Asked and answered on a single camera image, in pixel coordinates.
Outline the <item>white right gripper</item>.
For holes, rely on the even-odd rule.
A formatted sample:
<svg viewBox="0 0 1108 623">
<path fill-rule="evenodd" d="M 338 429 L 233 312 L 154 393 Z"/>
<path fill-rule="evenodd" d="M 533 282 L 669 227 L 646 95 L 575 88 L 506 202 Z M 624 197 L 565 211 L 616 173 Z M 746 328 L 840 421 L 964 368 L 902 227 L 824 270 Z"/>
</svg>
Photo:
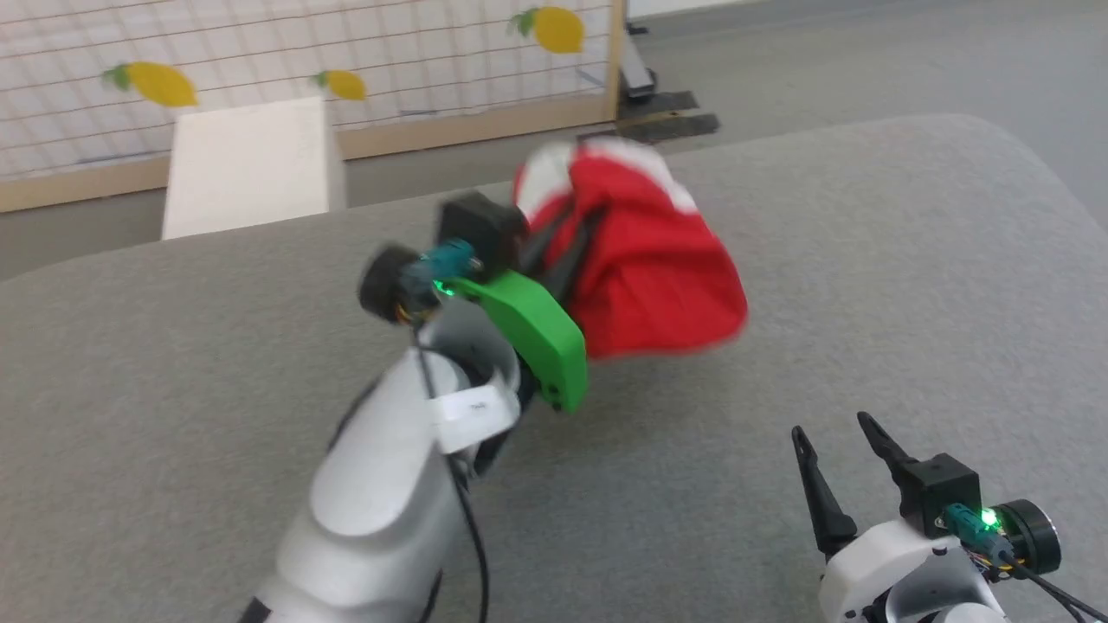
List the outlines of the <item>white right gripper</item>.
<svg viewBox="0 0 1108 623">
<path fill-rule="evenodd" d="M 909 517 L 907 464 L 914 458 L 870 413 L 856 413 L 856 421 L 897 486 L 899 515 Z M 856 537 L 854 518 L 831 492 L 801 426 L 792 428 L 791 440 L 815 548 L 831 556 L 818 591 L 825 622 L 1008 622 L 957 537 L 929 540 L 903 519 Z"/>
</svg>

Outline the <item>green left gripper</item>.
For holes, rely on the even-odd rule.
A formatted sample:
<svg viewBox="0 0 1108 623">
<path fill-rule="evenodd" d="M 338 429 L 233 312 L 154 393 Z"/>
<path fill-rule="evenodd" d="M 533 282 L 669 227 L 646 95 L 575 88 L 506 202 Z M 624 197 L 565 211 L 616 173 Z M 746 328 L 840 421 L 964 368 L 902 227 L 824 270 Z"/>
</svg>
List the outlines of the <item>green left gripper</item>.
<svg viewBox="0 0 1108 623">
<path fill-rule="evenodd" d="M 519 249 L 519 272 L 543 272 L 543 286 L 515 270 L 478 283 L 454 279 L 444 289 L 475 302 L 537 378 L 538 394 L 554 408 L 574 413 L 587 387 L 589 371 L 583 333 L 561 305 L 570 304 L 579 272 L 604 217 L 594 210 L 581 219 L 570 245 L 548 261 L 548 249 L 574 210 L 564 200 L 541 228 L 532 228 Z"/>
</svg>

